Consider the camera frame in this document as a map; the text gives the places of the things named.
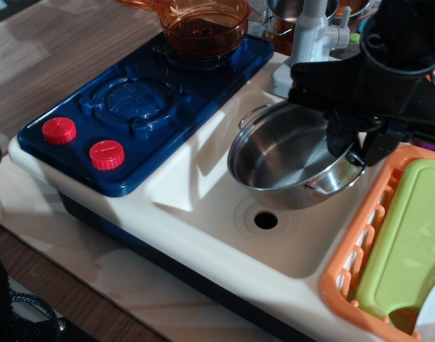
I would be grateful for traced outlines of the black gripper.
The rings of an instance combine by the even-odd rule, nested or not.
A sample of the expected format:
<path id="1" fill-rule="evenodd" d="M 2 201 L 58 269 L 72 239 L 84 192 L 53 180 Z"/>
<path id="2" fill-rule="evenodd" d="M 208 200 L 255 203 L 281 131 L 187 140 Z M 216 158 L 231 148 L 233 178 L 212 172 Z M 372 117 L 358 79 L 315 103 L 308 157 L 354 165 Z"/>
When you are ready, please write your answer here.
<path id="1" fill-rule="evenodd" d="M 388 118 L 406 122 L 367 133 L 360 156 L 371 167 L 412 134 L 435 138 L 435 85 L 428 79 L 434 70 L 435 1 L 382 1 L 362 31 L 360 53 L 342 61 L 295 64 L 288 99 L 318 110 L 347 111 L 328 116 L 327 148 L 334 156 L 354 143 L 358 119 L 375 119 L 371 128 Z"/>

